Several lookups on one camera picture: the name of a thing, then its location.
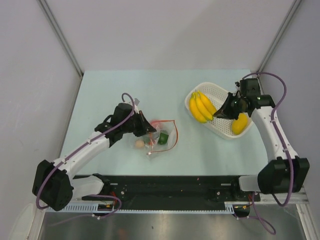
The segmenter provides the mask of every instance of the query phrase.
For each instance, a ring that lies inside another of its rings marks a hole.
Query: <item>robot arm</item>
[[[288,193],[291,181],[289,161],[292,161],[292,192],[300,191],[310,167],[309,162],[306,158],[299,158],[290,145],[279,123],[271,96],[261,95],[257,78],[243,79],[235,84],[237,90],[228,93],[224,104],[214,116],[238,119],[240,113],[247,113],[260,132],[268,158],[268,164],[258,175],[239,177],[240,190],[263,194]]]
[[[113,115],[100,123],[88,141],[70,155],[53,162],[43,160],[38,165],[32,193],[37,196],[40,191],[39,198],[55,211],[63,209],[72,199],[99,194],[104,188],[110,187],[109,180],[99,174],[73,179],[77,172],[96,155],[122,139],[123,134],[133,133],[140,137],[152,132],[156,132],[156,129],[145,119],[142,111],[138,111],[137,106],[119,103]]]

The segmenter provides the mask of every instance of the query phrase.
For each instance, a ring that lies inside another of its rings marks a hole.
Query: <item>banana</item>
[[[206,118],[201,114],[201,112],[198,110],[196,105],[196,93],[193,92],[191,95],[191,98],[189,100],[189,110],[192,114],[192,116],[202,124],[205,124],[207,122]]]
[[[205,108],[209,111],[209,113],[211,113],[211,115],[213,115],[217,109],[215,108],[215,106],[211,103],[210,99],[204,95],[202,92],[197,91],[201,101],[203,102],[203,105],[205,106]]]
[[[208,121],[212,121],[214,117],[212,114],[206,109],[204,103],[201,101],[199,93],[195,92],[195,104],[198,108],[199,112],[207,119]]]

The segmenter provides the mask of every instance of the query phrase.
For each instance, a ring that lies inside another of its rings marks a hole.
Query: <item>light blue table surface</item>
[[[86,71],[72,113],[62,155],[86,141],[94,128],[113,114],[121,94],[140,100],[147,120],[176,120],[177,146],[149,159],[133,147],[128,134],[90,161],[78,174],[104,175],[249,175],[267,164],[255,125],[235,140],[225,140],[196,122],[185,97],[198,84],[212,82],[233,92],[248,69]]]

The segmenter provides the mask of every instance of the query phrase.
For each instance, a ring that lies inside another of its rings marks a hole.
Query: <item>clear plastic bag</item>
[[[136,148],[144,148],[148,157],[155,157],[177,145],[179,136],[175,120],[153,120],[150,124],[156,129],[156,132],[149,133],[136,140]]]

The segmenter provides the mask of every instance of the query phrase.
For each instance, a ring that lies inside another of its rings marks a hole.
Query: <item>plastic basket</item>
[[[185,98],[184,100],[184,105],[186,109],[188,109],[188,112],[191,114],[189,110],[189,99],[192,95],[193,92],[195,91],[200,91],[203,94],[205,94],[212,104],[215,106],[215,108],[218,110],[222,104],[225,102],[227,96],[228,96],[228,91],[223,89],[222,87],[211,83],[211,82],[203,82],[196,86]],[[231,140],[231,139],[237,139],[242,137],[246,132],[249,130],[249,128],[253,125],[253,122],[250,117],[248,117],[248,122],[246,124],[245,129],[243,130],[242,133],[239,135],[235,135],[232,132],[231,126],[232,122],[234,120],[228,120],[228,119],[221,119],[221,118],[214,118],[212,121],[208,121],[207,123],[203,123],[202,125],[219,135],[220,137]]]

